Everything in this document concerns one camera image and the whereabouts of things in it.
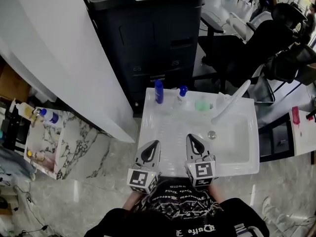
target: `chair headrest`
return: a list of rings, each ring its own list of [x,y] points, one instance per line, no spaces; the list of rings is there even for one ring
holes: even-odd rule
[[[298,23],[306,21],[307,18],[297,8],[287,4],[278,3],[271,12],[273,20],[280,22],[288,28],[295,28]]]

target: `trash can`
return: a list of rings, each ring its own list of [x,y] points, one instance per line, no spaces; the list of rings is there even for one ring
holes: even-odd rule
[[[89,15],[132,108],[147,87],[188,84],[204,0],[89,0]]]

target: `red object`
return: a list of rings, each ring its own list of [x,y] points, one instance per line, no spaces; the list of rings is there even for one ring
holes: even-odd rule
[[[300,124],[300,115],[298,111],[298,106],[295,106],[292,108],[292,115],[293,115],[293,123],[294,124]]]

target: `marble table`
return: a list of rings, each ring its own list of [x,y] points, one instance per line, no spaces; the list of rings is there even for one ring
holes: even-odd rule
[[[62,122],[36,122],[30,126],[24,159],[54,179],[91,178],[104,175],[102,165],[110,137],[70,112],[52,110]],[[28,150],[45,155],[44,161],[28,156]]]

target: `white faucet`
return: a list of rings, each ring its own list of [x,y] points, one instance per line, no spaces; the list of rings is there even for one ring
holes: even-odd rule
[[[251,81],[247,80],[235,93],[234,95],[224,95],[223,93],[219,93],[216,99],[216,110],[219,114],[212,118],[211,123],[217,124],[217,122],[225,116],[227,112],[234,106],[234,103],[243,96],[243,94],[248,90]]]

